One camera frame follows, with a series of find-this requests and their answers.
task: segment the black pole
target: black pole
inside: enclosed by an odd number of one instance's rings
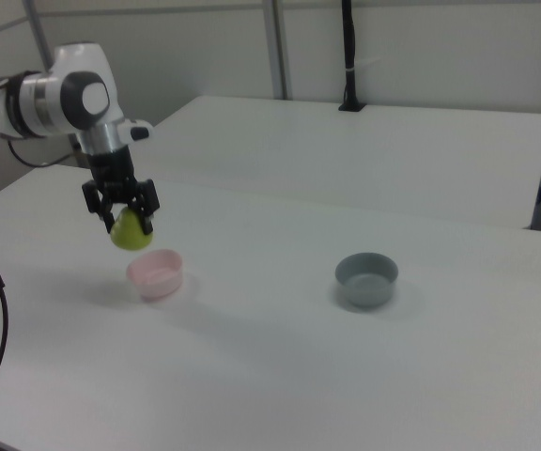
[[[364,103],[360,103],[356,98],[356,75],[354,72],[356,38],[351,0],[342,0],[342,18],[344,21],[344,55],[346,57],[346,92],[344,103],[339,107],[339,111],[359,112],[364,108]]]

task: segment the table surface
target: table surface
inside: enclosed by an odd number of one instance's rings
[[[86,212],[87,179],[53,167],[0,193],[0,442],[541,449],[541,232],[157,180],[151,248],[179,251],[186,278],[144,302],[124,276],[136,254]],[[333,281],[363,251],[400,269],[366,313]]]
[[[133,150],[159,179],[523,228],[541,115],[201,97]]]

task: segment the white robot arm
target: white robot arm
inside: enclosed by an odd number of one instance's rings
[[[152,131],[143,120],[125,119],[110,65],[98,44],[62,45],[55,49],[48,72],[0,79],[0,135],[26,139],[75,134],[93,175],[83,185],[86,204],[108,233],[117,203],[137,213],[144,234],[152,232],[151,218],[160,204],[153,181],[135,179],[128,148]]]

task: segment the green ball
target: green ball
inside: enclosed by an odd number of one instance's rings
[[[153,239],[153,233],[144,235],[139,224],[139,216],[128,207],[122,209],[110,230],[110,239],[120,249],[138,251],[147,247]]]

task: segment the bowl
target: bowl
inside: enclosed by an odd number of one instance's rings
[[[382,254],[355,254],[335,268],[342,296],[361,308],[377,307],[392,299],[397,277],[397,265]]]
[[[183,282],[183,259],[170,249],[148,252],[131,262],[127,278],[144,298],[166,296]]]

